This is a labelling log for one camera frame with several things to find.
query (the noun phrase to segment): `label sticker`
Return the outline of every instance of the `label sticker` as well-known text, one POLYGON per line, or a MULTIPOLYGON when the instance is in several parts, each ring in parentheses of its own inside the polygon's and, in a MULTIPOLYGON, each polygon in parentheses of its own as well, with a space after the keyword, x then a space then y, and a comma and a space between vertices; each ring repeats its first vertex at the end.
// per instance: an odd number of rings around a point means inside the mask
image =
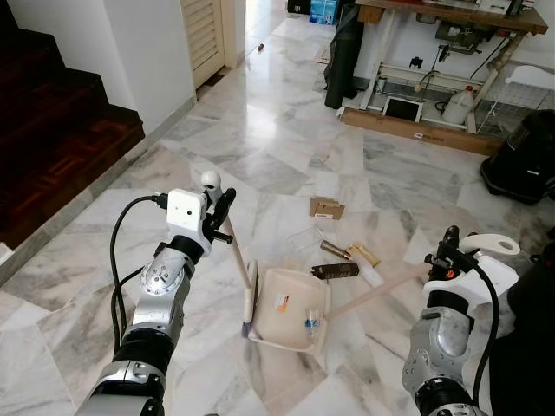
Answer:
POLYGON ((284 314, 287 310, 287 304, 289 303, 289 295, 279 294, 276 299, 276 310, 277 312, 284 314))

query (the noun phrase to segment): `silver metal part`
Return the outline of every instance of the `silver metal part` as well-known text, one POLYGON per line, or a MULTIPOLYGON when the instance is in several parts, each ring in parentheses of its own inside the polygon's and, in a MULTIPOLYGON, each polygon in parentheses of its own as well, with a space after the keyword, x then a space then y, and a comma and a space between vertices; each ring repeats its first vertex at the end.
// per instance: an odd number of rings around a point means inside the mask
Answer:
POLYGON ((461 403, 450 403, 448 405, 438 407, 430 416, 487 416, 478 407, 464 405, 461 403))
POLYGON ((181 251, 166 247, 140 276, 142 293, 126 334, 152 328, 177 343, 183 327, 183 303, 189 294, 193 261, 181 251))
POLYGON ((140 416, 150 398, 97 394, 86 400, 75 416, 140 416))
POLYGON ((426 380, 447 377, 462 384, 467 360, 470 319, 451 308, 422 311, 410 333, 410 353, 403 367, 402 384, 414 397, 426 380))
POLYGON ((156 367, 140 361, 115 361, 110 362, 102 369, 101 376, 96 382, 93 391, 106 381, 126 381, 129 383, 145 384, 148 377, 154 374, 160 378, 160 383, 166 389, 166 377, 156 367))

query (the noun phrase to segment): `small box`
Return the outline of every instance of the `small box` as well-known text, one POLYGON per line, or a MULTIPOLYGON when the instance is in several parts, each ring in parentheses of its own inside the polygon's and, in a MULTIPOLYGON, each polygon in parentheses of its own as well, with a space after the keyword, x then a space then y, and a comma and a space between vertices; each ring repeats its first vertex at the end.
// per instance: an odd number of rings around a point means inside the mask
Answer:
POLYGON ((310 14, 310 0, 288 0, 287 11, 300 15, 310 14))
POLYGON ((310 2, 310 21, 320 24, 336 22, 338 0, 312 0, 310 2))
POLYGON ((309 214, 314 218, 339 219, 345 205, 340 205, 333 198, 313 197, 310 199, 309 214))

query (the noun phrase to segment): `marble floor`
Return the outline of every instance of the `marble floor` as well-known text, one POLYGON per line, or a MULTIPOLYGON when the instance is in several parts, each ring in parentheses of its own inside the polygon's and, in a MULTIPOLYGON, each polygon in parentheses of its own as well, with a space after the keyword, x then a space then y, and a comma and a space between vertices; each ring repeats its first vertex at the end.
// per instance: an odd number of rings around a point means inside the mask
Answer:
MULTIPOLYGON (((0 414, 73 414, 112 351, 110 231, 133 198, 194 187, 208 169, 237 190, 231 210, 247 258, 263 270, 308 271, 334 258, 296 251, 290 236, 318 228, 340 246, 361 241, 384 280, 410 273, 445 229, 500 232, 538 252, 553 226, 551 200, 534 207, 489 195, 483 158, 340 123, 323 105, 323 66, 312 58, 333 29, 284 17, 264 51, 211 88, 198 105, 0 289, 0 414), (346 205, 339 221, 308 215, 309 197, 346 205)), ((133 209, 116 248, 121 275, 150 261, 168 239, 164 212, 133 209)), ((527 267, 526 253, 513 262, 527 267)), ((332 308, 369 285, 332 281, 332 308)), ((406 283, 330 323, 319 356, 241 338, 243 295, 231 251, 215 243, 192 281, 185 327, 168 373, 171 416, 416 415, 401 370, 409 330, 423 307, 422 283, 406 283)), ((125 288, 129 312, 137 282, 125 288)), ((501 329, 510 330, 506 310, 501 329)), ((488 307, 465 367, 470 387, 489 329, 488 307)), ((486 395, 482 395, 487 408, 486 395)))

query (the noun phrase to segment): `white wire basket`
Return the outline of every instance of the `white wire basket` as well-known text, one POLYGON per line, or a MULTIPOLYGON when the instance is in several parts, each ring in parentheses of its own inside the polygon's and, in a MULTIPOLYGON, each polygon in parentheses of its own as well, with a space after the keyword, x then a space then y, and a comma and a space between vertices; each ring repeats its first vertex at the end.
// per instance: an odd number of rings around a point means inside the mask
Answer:
POLYGON ((555 108, 555 76, 530 65, 507 68, 476 108, 478 133, 507 139, 532 111, 555 108))

